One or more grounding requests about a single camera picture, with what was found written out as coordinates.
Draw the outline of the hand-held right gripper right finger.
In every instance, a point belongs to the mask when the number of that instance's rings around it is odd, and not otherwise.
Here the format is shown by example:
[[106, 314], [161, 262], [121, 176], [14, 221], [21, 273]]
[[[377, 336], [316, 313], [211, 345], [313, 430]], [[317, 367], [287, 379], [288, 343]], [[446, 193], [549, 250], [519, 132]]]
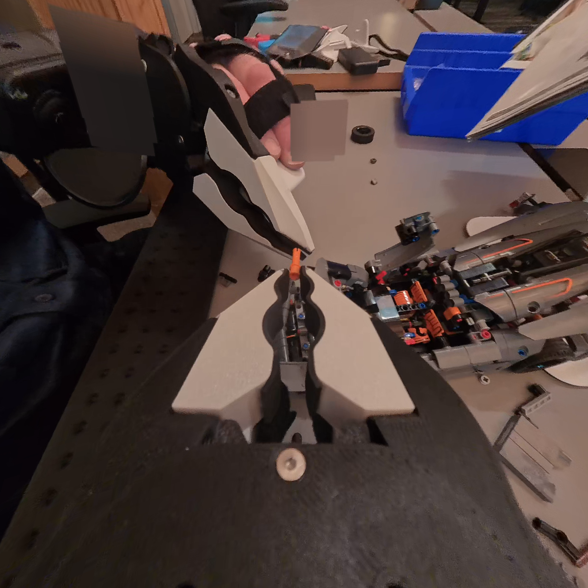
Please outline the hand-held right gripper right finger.
[[308, 412], [332, 429], [372, 417], [412, 414], [416, 407], [378, 327], [382, 323], [306, 267], [300, 295], [312, 343], [307, 358]]

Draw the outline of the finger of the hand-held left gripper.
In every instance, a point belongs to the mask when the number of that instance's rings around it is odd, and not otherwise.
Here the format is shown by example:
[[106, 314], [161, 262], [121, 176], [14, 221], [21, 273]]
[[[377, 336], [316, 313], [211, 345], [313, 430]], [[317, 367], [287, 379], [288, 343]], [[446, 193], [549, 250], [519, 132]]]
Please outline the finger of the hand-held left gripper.
[[[250, 156], [212, 109], [207, 112], [204, 134], [208, 149], [204, 173], [238, 180], [246, 197], [267, 214], [274, 228], [295, 241], [304, 254], [311, 254], [315, 245], [288, 184], [296, 175], [269, 154]], [[291, 254], [293, 248], [273, 249]]]
[[296, 242], [278, 232], [267, 214], [250, 202], [240, 182], [208, 173], [195, 176], [193, 192], [230, 230], [267, 248], [295, 248]]

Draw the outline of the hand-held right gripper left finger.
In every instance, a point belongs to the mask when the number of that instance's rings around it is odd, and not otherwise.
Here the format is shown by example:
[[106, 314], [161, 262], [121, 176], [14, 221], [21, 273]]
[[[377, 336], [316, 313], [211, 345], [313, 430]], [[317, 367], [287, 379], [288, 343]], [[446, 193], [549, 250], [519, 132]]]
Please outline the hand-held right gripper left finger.
[[172, 402], [175, 413], [231, 420], [258, 442], [283, 441], [290, 401], [275, 348], [289, 287], [288, 270], [277, 271], [198, 330], [203, 344]]

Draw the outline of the lego subassembly with orange pin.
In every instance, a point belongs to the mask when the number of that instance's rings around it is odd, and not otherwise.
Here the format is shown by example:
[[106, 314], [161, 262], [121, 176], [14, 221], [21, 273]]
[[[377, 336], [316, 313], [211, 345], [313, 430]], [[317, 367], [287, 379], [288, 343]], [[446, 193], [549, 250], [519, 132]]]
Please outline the lego subassembly with orange pin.
[[305, 392], [307, 362], [315, 337], [307, 328], [306, 307], [300, 290], [302, 252], [293, 250], [288, 270], [288, 297], [282, 306], [282, 328], [275, 337], [275, 355], [279, 362], [282, 383], [289, 393]]

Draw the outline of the grey orange lego car model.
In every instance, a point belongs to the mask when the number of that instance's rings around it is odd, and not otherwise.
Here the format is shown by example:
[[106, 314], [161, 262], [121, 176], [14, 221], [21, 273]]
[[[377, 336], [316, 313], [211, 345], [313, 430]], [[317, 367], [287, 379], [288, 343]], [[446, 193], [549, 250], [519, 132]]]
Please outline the grey orange lego car model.
[[545, 371], [587, 359], [587, 199], [537, 202], [438, 251], [430, 212], [402, 218], [400, 243], [364, 266], [315, 272], [436, 371]]

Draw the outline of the grey lego panel assembly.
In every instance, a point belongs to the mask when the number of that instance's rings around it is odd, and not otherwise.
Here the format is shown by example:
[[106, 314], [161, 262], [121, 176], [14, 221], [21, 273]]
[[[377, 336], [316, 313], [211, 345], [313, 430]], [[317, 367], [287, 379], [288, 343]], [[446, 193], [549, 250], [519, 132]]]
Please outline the grey lego panel assembly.
[[496, 438], [502, 463], [541, 500], [553, 503], [553, 473], [572, 463], [570, 456], [521, 413], [512, 415]]

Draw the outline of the lego instruction booklet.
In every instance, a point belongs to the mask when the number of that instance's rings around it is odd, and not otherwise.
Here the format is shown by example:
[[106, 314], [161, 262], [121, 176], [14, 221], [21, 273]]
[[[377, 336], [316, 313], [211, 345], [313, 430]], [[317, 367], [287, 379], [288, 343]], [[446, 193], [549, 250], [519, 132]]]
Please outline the lego instruction booklet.
[[587, 92], [587, 1], [567, 1], [511, 50], [519, 75], [466, 135], [479, 139]]

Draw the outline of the person's left hand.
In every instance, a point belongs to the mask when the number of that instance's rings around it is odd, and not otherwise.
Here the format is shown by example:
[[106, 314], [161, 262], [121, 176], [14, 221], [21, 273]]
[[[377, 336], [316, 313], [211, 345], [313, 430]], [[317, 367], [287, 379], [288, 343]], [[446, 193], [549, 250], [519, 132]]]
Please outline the person's left hand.
[[223, 34], [190, 43], [197, 55], [231, 81], [243, 103], [246, 121], [270, 155], [286, 168], [297, 170], [303, 161], [292, 157], [291, 107], [301, 95], [282, 66], [258, 49]]

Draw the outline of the black office chair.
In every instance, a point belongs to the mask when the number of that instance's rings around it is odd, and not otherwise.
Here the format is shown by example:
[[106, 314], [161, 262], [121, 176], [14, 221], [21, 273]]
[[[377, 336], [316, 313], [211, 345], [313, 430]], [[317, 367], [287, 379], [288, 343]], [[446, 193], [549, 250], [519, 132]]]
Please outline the black office chair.
[[192, 1], [202, 36], [212, 40], [221, 34], [244, 39], [258, 15], [287, 11], [287, 1]]
[[1, 66], [1, 151], [14, 156], [56, 201], [60, 228], [145, 217], [146, 156], [95, 148], [62, 58]]

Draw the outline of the wooden cabinet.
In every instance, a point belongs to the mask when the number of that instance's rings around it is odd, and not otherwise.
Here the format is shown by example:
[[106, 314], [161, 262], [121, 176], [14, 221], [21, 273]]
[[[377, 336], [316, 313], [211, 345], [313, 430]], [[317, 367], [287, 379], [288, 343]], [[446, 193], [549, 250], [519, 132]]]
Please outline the wooden cabinet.
[[32, 8], [40, 23], [49, 29], [55, 29], [49, 11], [49, 5], [60, 8], [91, 13], [110, 19], [136, 25], [147, 33], [170, 36], [161, 1], [26, 1]]

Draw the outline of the dark handheld device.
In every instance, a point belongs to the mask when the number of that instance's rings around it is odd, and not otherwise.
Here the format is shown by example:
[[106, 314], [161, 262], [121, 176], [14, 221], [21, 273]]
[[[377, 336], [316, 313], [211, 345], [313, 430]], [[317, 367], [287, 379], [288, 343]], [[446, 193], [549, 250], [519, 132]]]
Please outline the dark handheld device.
[[265, 50], [276, 60], [296, 61], [315, 51], [328, 33], [327, 28], [314, 25], [290, 25]]

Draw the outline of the white plastic part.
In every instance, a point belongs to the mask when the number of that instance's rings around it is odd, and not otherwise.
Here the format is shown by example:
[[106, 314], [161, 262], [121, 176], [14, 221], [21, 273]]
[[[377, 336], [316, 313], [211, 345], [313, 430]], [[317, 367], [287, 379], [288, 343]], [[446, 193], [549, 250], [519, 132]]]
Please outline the white plastic part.
[[369, 20], [363, 19], [356, 26], [340, 25], [328, 28], [326, 35], [319, 42], [315, 51], [339, 51], [348, 48], [362, 48], [365, 51], [371, 51], [373, 48], [369, 44]]

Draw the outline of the black power adapter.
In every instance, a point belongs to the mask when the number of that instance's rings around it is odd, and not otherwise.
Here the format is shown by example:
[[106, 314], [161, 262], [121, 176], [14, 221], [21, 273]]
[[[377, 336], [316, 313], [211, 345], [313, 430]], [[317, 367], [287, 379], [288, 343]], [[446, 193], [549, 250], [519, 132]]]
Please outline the black power adapter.
[[337, 54], [337, 61], [350, 75], [372, 75], [379, 68], [379, 56], [370, 54], [361, 47], [342, 48]]

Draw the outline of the blue storage bin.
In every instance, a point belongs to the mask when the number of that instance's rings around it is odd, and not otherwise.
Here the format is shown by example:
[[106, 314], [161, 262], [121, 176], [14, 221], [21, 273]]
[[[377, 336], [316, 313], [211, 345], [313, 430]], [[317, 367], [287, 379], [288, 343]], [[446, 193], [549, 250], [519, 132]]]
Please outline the blue storage bin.
[[517, 33], [422, 33], [407, 65], [496, 70], [524, 39]]
[[[409, 135], [464, 139], [518, 77], [516, 70], [406, 65], [401, 107]], [[587, 94], [531, 115], [484, 141], [557, 146], [587, 118]]]

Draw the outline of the black connector with brown pin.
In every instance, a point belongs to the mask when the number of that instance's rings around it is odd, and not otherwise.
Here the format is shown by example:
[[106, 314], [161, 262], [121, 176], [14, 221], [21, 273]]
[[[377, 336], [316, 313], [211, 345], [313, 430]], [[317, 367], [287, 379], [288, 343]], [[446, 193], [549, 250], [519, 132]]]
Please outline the black connector with brown pin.
[[535, 531], [554, 543], [575, 567], [582, 568], [587, 565], [587, 543], [576, 547], [566, 533], [540, 518], [533, 518], [531, 524]]

